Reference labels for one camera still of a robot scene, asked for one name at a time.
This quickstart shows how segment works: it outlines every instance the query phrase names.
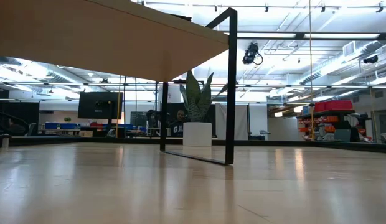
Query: dark shirt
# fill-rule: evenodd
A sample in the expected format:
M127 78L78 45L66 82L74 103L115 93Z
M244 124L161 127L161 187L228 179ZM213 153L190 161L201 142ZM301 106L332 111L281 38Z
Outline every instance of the dark shirt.
M183 137L183 121L175 121L170 125L172 137Z

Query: potted plant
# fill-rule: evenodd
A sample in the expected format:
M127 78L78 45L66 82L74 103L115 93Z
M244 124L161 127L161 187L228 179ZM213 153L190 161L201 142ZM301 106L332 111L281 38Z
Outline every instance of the potted plant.
M193 76L192 71L187 72L186 89L180 85L184 99L184 105L191 122L183 125L184 146L211 146L212 124L205 123L204 118L210 108L212 100L227 90L227 85L214 97L211 97L212 73L207 83L200 89L199 82Z

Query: plant leaf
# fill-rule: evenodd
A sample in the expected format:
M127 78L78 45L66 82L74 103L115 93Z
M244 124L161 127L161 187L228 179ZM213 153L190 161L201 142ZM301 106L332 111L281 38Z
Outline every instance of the plant leaf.
M211 85L213 75L214 73L211 73L211 75L207 78L207 83L203 86L203 89L201 89L201 92L204 92L205 88Z
M220 89L219 93L216 94L214 97L212 97L212 99L218 97L221 93L225 92L226 90L228 90L228 83L226 83L226 84L224 85L224 87L222 87L222 89Z
M189 117L192 122L201 122L202 113L196 103L189 103Z
M211 86L207 83L205 89L201 93L200 101L197 104L197 107L200 109L201 113L201 121L204 119L204 116L207 114L208 109L210 108L211 100Z
M187 72L186 76L186 96L189 104L197 104L201 96L199 82L195 79L191 70Z
M186 96L186 89L182 84L179 85L179 89L180 89L181 94L183 96L183 104L185 105L185 109L187 111L189 111L189 102L188 102L187 96Z

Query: television screen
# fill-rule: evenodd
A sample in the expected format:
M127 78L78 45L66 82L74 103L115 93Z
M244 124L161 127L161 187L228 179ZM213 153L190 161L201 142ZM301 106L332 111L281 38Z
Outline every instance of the television screen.
M78 118L121 119L122 102L122 93L81 93L80 104L78 106Z

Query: table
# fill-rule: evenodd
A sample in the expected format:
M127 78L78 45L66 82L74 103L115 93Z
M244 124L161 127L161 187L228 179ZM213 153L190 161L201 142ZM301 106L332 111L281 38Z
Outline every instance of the table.
M78 135L80 131L81 131L80 129L40 129L38 130L38 132L41 132L42 134L60 133L61 135L70 135L70 132L72 132L73 136Z

